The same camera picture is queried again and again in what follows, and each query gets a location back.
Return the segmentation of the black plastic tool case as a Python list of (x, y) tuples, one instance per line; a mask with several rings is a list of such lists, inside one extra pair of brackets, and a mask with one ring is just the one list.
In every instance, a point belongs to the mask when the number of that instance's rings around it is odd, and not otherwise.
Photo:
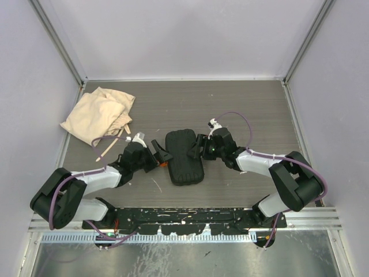
[(171, 131), (165, 136), (165, 150), (173, 157), (168, 161), (168, 172), (176, 186), (195, 185), (204, 179), (201, 159), (187, 154), (196, 143), (196, 138), (192, 129)]

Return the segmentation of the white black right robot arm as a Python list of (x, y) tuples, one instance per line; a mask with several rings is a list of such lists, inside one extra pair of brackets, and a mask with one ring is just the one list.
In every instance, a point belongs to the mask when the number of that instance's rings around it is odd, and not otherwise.
[(273, 217), (286, 211), (301, 211), (327, 192), (326, 181), (312, 169), (301, 153), (271, 155), (239, 147), (227, 128), (199, 134), (187, 155), (193, 159), (216, 160), (239, 172), (252, 172), (273, 180), (277, 192), (264, 197), (252, 207), (254, 223), (266, 227)]

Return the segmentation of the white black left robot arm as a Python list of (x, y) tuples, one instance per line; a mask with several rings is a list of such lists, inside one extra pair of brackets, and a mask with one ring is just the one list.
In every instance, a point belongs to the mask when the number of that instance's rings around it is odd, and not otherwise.
[(116, 161), (103, 168), (70, 172), (57, 168), (33, 196), (30, 208), (49, 224), (50, 230), (62, 229), (73, 220), (96, 222), (101, 228), (112, 227), (117, 210), (101, 198), (86, 195), (113, 189), (130, 182), (136, 171), (148, 173), (173, 157), (156, 140), (155, 153), (140, 138), (134, 138)]

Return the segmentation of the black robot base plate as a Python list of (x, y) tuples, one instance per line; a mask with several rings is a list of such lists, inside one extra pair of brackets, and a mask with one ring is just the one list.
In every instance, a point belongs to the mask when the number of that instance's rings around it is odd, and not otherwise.
[(251, 229), (270, 229), (274, 219), (257, 222), (247, 208), (116, 208), (92, 224), (99, 230), (114, 229), (120, 234), (199, 235), (209, 227), (211, 235), (238, 235), (248, 234)]

